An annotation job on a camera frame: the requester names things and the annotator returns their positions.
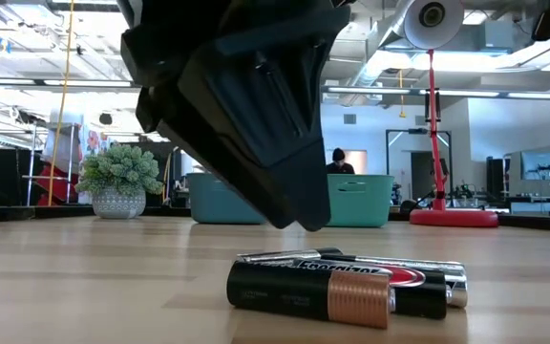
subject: person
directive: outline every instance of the person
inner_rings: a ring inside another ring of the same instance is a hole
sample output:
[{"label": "person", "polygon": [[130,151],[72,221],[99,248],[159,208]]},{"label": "person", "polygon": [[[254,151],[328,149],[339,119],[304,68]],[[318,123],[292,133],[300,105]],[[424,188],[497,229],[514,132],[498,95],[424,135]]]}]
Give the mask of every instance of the person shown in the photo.
[{"label": "person", "polygon": [[345,163],[345,152],[341,148],[332,152],[332,163],[326,166],[326,171],[329,174],[355,174],[353,166]]}]

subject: battery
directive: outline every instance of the battery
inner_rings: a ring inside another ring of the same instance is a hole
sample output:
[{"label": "battery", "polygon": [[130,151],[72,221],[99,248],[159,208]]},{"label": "battery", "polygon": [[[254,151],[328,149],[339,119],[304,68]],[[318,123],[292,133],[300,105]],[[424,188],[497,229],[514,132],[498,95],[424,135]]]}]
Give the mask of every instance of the battery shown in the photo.
[{"label": "battery", "polygon": [[443,271],[445,273],[445,283],[447,283],[447,286],[449,286],[451,290],[451,297],[448,299],[449,306],[465,308],[466,305],[468,305],[468,279],[466,269],[463,264],[458,262],[437,262],[329,253],[323,254],[322,259]]},{"label": "battery", "polygon": [[391,307],[393,312],[431,319],[444,319],[447,316],[447,298],[451,297],[451,293],[442,271],[323,259],[295,259],[288,266],[306,270],[325,269],[388,275],[390,286],[395,290],[395,302]]},{"label": "battery", "polygon": [[235,262],[226,296],[239,308],[388,327],[393,302],[388,275],[331,269],[296,269]]},{"label": "battery", "polygon": [[275,264],[282,264],[282,262],[291,263],[293,259],[320,259],[323,254],[337,255],[343,254],[343,252],[336,247],[323,247],[281,252],[250,253],[237,255],[237,261],[246,263],[275,262]]}]

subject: red stand base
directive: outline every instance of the red stand base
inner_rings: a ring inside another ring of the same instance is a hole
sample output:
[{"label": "red stand base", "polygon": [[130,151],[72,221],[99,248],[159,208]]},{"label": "red stand base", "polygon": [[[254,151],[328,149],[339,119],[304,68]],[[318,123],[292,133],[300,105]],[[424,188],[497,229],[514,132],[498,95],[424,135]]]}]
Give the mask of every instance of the red stand base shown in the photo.
[{"label": "red stand base", "polygon": [[497,227],[492,211],[414,210],[409,222],[424,226]]}]

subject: teal plastic basket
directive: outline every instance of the teal plastic basket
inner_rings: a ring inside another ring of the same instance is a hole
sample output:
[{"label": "teal plastic basket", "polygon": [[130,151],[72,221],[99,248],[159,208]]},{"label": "teal plastic basket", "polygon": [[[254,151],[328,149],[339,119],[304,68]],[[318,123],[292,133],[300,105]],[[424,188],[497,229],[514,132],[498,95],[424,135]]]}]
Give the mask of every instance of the teal plastic basket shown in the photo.
[{"label": "teal plastic basket", "polygon": [[328,175],[328,226],[383,226],[390,216],[392,176]]},{"label": "teal plastic basket", "polygon": [[200,224],[260,225],[266,220],[209,173],[189,173],[190,212]]}]

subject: table surface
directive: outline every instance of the table surface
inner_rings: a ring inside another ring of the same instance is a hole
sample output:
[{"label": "table surface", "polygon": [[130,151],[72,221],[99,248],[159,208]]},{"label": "table surface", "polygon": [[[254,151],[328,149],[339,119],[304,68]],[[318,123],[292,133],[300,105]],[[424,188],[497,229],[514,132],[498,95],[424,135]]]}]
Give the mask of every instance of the table surface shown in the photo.
[{"label": "table surface", "polygon": [[[302,247],[455,260],[469,306],[386,331],[232,309],[236,254]],[[550,232],[389,223],[381,229],[207,226],[183,218],[0,223],[0,343],[550,344]]]}]

